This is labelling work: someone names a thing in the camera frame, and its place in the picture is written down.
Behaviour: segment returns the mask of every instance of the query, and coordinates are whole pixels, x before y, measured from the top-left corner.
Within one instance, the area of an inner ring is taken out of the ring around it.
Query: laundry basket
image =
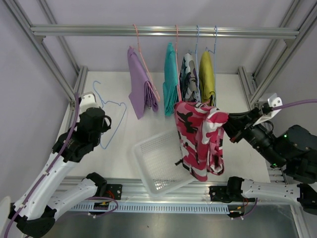
[[[133,155],[150,196],[161,196],[195,180],[181,164],[175,165],[182,158],[177,130],[136,144]]]

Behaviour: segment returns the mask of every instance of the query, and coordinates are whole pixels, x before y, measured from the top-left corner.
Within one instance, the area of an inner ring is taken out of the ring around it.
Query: gray floor
[[[45,238],[297,238],[289,206],[261,205],[231,221],[226,215],[113,213],[57,222]]]

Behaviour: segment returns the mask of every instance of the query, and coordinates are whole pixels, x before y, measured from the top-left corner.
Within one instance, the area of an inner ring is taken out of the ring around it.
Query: teal cloth
[[[165,56],[164,65],[164,110],[165,116],[170,116],[174,113],[174,105],[177,103],[177,84],[178,84],[178,72],[176,67],[176,53],[173,44],[168,43]]]

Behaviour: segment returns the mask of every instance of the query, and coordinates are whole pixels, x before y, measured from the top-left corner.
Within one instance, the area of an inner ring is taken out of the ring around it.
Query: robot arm
[[[58,138],[49,160],[28,191],[11,205],[9,218],[16,216],[15,213],[22,208],[14,221],[23,233],[34,238],[46,234],[55,221],[71,207],[89,197],[102,196],[105,192],[106,180],[99,174],[92,173],[71,190],[52,196],[69,171],[81,161],[84,155],[99,145],[101,134],[110,129],[111,119],[98,107],[93,93],[82,96],[80,111],[80,120],[76,123],[77,129],[72,133],[61,156],[52,164],[68,132]],[[32,195],[27,202],[24,202],[31,191]]]
[[[282,101],[276,94],[261,99],[249,112],[229,114],[223,128],[231,142],[245,139],[270,162],[271,167],[286,166],[284,172],[303,183],[284,185],[230,177],[226,190],[217,190],[213,186],[211,196],[226,197],[231,201],[254,197],[286,201],[317,215],[317,137],[299,125],[275,137],[260,124],[275,116],[279,110],[273,111],[272,108],[280,105]]]

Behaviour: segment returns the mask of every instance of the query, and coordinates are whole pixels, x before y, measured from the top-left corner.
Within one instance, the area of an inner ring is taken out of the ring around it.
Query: clothing rod
[[[174,26],[137,26],[139,36],[176,36]],[[136,36],[131,25],[33,25],[36,36]],[[217,36],[226,38],[295,39],[299,31],[294,28],[225,28],[217,27]],[[215,37],[215,27],[199,27],[200,37]],[[196,37],[197,27],[178,27],[179,37]]]

